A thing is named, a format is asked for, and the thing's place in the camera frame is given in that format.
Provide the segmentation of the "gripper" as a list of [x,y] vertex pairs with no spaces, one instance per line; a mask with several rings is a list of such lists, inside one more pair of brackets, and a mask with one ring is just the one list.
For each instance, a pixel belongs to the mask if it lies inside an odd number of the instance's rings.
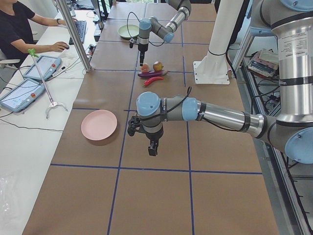
[[158,141],[163,136],[163,125],[159,124],[154,127],[143,125],[143,130],[146,137],[150,140],[148,146],[148,153],[150,156],[157,156]]
[[140,51],[139,56],[139,65],[143,66],[144,58],[145,58],[145,52],[148,51],[149,44],[138,44],[138,50]]

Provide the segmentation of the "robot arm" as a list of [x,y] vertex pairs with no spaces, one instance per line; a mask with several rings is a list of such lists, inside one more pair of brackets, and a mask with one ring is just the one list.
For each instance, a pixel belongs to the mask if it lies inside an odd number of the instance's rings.
[[[313,161],[313,3],[310,0],[255,0],[252,28],[278,39],[281,111],[276,117],[238,111],[238,96],[226,86],[230,37],[244,3],[220,2],[207,55],[194,62],[201,99],[188,95],[160,98],[145,92],[136,99],[137,116],[128,132],[144,133],[148,152],[157,154],[163,122],[206,121],[229,131],[249,133],[303,164]],[[211,98],[213,103],[202,98]]]
[[163,26],[154,16],[142,18],[139,21],[139,34],[137,38],[139,55],[139,65],[143,66],[145,52],[148,51],[150,33],[153,32],[165,43],[169,43],[174,38],[174,33],[178,27],[189,18],[191,14],[191,3],[189,0],[166,0],[168,5],[177,10],[177,13]]

